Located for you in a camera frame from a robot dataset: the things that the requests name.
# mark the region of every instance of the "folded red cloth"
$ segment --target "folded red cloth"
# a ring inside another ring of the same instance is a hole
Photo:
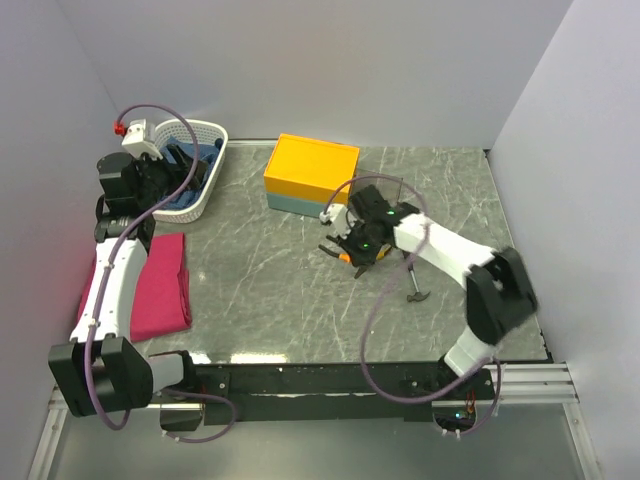
[[[140,273],[133,300],[132,342],[191,327],[189,271],[185,266],[184,247],[184,233],[160,235],[151,240],[149,258]],[[87,302],[92,277],[93,269],[82,293],[78,318]]]

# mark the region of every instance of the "teal box base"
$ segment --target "teal box base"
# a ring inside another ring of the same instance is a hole
[[[267,205],[275,210],[283,212],[297,213],[298,215],[306,215],[318,218],[320,212],[324,209],[324,203],[312,202],[310,200],[302,200],[300,198],[287,197],[278,195],[277,193],[267,192]]]

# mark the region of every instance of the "hammer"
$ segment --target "hammer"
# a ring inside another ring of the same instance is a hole
[[[410,255],[409,252],[405,252],[404,250],[402,251],[402,256],[404,257],[405,260],[409,257],[409,255]],[[413,270],[413,263],[409,265],[408,269],[409,269],[409,275],[411,275],[411,281],[413,282],[413,287],[415,288],[416,293],[414,293],[413,295],[407,295],[407,302],[409,303],[421,302],[423,300],[426,300],[427,297],[431,295],[431,292],[422,293],[420,291],[420,287],[418,286],[418,280],[416,279],[416,273]]]

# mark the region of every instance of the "yellow box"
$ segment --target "yellow box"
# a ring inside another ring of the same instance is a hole
[[[353,178],[360,149],[283,133],[264,172],[269,193],[326,202],[340,184]],[[351,185],[334,202],[347,204]]]

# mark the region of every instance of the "white wall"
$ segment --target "white wall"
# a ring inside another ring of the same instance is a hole
[[[55,3],[0,16],[0,478],[26,477],[94,249],[95,165],[117,148],[106,91]]]
[[[640,2],[575,0],[492,168],[608,479],[640,475]]]
[[[493,145],[571,0],[59,0],[118,108],[232,138]]]

